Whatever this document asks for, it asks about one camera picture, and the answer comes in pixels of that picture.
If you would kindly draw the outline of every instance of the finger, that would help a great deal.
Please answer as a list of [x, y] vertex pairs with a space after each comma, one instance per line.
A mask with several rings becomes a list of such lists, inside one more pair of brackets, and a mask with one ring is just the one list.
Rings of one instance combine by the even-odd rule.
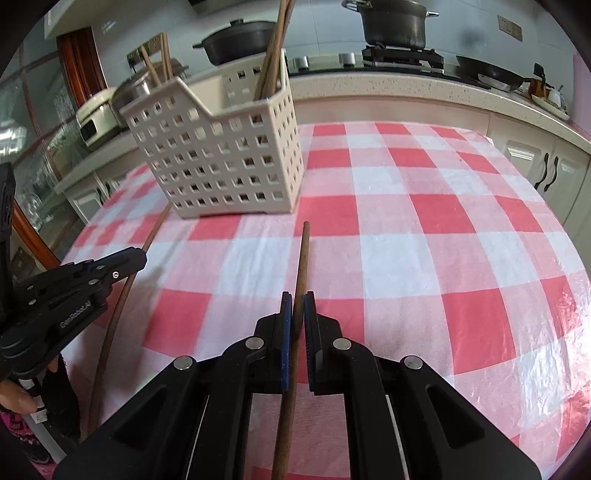
[[56, 373], [57, 372], [57, 368], [59, 367], [58, 361], [59, 361], [59, 357], [55, 357], [51, 362], [49, 362], [49, 365], [47, 365], [47, 369], [51, 372], [51, 373]]
[[0, 404], [14, 413], [35, 413], [35, 400], [20, 385], [10, 380], [0, 382]]

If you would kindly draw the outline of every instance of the stove burner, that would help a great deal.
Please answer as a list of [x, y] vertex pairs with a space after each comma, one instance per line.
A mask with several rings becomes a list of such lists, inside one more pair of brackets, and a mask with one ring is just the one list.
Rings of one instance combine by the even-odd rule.
[[443, 57], [435, 50], [404, 50], [384, 45], [367, 46], [362, 52], [363, 63], [376, 67], [406, 67], [444, 73]]

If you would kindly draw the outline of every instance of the kitchen cabinet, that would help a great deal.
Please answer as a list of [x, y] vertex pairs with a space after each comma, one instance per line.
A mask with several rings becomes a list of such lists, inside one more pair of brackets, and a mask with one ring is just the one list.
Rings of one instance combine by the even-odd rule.
[[89, 175], [66, 191], [70, 205], [84, 223], [88, 223], [99, 211], [107, 195], [105, 186], [96, 174]]
[[491, 117], [487, 137], [515, 168], [528, 178], [543, 166], [544, 156], [554, 150], [557, 138], [539, 128], [497, 115]]
[[111, 196], [113, 192], [119, 189], [127, 174], [135, 167], [143, 165], [144, 163], [145, 159], [143, 153], [136, 148], [116, 160], [113, 160], [104, 167], [97, 169], [96, 175], [104, 185], [108, 196]]
[[564, 223], [587, 272], [591, 274], [591, 170], [587, 169], [579, 195]]
[[583, 150], [564, 140], [556, 140], [556, 146], [548, 160], [548, 175], [538, 187], [538, 191], [562, 224], [569, 216], [581, 191], [590, 160], [591, 155]]

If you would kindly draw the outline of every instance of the cooking pot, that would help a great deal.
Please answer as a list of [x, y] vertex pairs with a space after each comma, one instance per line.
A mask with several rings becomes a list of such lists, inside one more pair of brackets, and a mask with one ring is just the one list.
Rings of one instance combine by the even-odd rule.
[[230, 22], [230, 26], [212, 33], [193, 48], [203, 48], [214, 65], [256, 55], [267, 50], [275, 22], [244, 22], [242, 18]]
[[341, 5], [361, 14], [369, 45], [412, 50], [425, 48], [425, 19], [439, 16], [410, 0], [343, 0]]
[[[173, 68], [173, 75], [175, 76], [179, 76], [187, 69], [187, 67], [183, 67], [177, 59], [171, 59], [170, 63]], [[153, 65], [158, 78], [164, 83], [166, 78], [164, 75], [162, 62], [154, 62]], [[155, 88], [156, 84], [152, 80], [152, 76], [150, 75], [150, 72], [147, 68], [140, 70], [138, 73], [128, 78], [117, 87], [117, 90], [113, 94], [113, 98], [111, 100], [111, 106], [115, 108], [122, 125], [126, 125], [126, 122], [125, 119], [123, 119], [123, 117], [119, 114], [121, 109], [128, 103], [133, 102], [136, 98], [149, 95], [150, 91], [154, 90]]]

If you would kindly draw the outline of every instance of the red and white checkered tablecloth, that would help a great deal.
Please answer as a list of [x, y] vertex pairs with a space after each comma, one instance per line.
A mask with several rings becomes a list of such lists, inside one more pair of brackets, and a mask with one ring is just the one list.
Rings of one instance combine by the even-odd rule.
[[[302, 125], [300, 142], [307, 172], [293, 215], [169, 214], [119, 324], [103, 420], [175, 357], [220, 355], [277, 312], [309, 220], [319, 312], [375, 355], [424, 358], [550, 476], [589, 420], [591, 284], [543, 199], [465, 129]], [[65, 261], [141, 246], [165, 203], [140, 167]], [[64, 351], [83, 410], [110, 315]], [[305, 362], [299, 383], [293, 479], [347, 478], [342, 397], [311, 395]], [[254, 401], [253, 478], [270, 477], [279, 406]]]

